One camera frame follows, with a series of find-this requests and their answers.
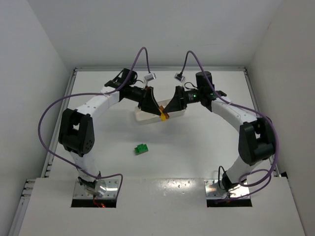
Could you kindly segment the brown lego plate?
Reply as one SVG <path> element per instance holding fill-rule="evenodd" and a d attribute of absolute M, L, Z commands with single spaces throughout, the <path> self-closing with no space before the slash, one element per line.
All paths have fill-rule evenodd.
<path fill-rule="evenodd" d="M 161 114 L 161 113 L 164 113 L 164 114 L 166 115 L 167 119 L 170 118 L 169 114 L 164 111 L 164 107 L 163 107 L 163 106 L 159 106 L 159 110 L 160 110 L 160 114 Z"/>

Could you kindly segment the yellow curved lego brick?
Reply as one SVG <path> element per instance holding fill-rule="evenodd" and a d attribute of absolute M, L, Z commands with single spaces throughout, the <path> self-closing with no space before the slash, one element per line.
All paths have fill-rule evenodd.
<path fill-rule="evenodd" d="M 167 117 L 166 117 L 166 115 L 164 113 L 161 113 L 160 118 L 161 118 L 162 121 L 166 121 L 167 120 Z"/>

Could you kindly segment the green lego brick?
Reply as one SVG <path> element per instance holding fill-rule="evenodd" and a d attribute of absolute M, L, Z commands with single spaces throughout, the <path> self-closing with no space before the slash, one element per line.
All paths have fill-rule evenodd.
<path fill-rule="evenodd" d="M 136 155 L 140 155 L 146 151 L 146 149 L 143 146 L 137 146 L 134 150 Z"/>
<path fill-rule="evenodd" d="M 145 153 L 149 151 L 146 144 L 140 144 L 137 146 L 137 148 L 138 148 L 138 153 Z"/>

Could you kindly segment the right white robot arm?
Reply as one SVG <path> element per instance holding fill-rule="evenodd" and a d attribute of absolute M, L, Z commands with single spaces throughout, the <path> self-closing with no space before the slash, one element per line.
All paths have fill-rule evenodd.
<path fill-rule="evenodd" d="M 198 72 L 195 77 L 196 88 L 186 90 L 177 86 L 164 111 L 181 111 L 186 109 L 188 104 L 199 102 L 238 131 L 239 156 L 219 181 L 220 188 L 228 191 L 243 183 L 246 174 L 251 173 L 256 166 L 275 153 L 275 137 L 265 119 L 230 105 L 227 95 L 221 90 L 215 90 L 209 71 Z"/>

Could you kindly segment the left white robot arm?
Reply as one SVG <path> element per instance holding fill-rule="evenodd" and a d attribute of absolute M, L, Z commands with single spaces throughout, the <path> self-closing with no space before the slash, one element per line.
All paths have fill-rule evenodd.
<path fill-rule="evenodd" d="M 137 102 L 141 111 L 160 116 L 161 109 L 154 98 L 153 88 L 148 86 L 148 82 L 155 78 L 154 73 L 147 74 L 144 86 L 140 88 L 135 86 L 137 73 L 125 68 L 104 85 L 99 95 L 74 110 L 63 111 L 59 143 L 73 158 L 79 183 L 88 193 L 101 197 L 106 192 L 105 181 L 100 179 L 100 171 L 91 154 L 95 143 L 94 121 L 124 98 Z"/>

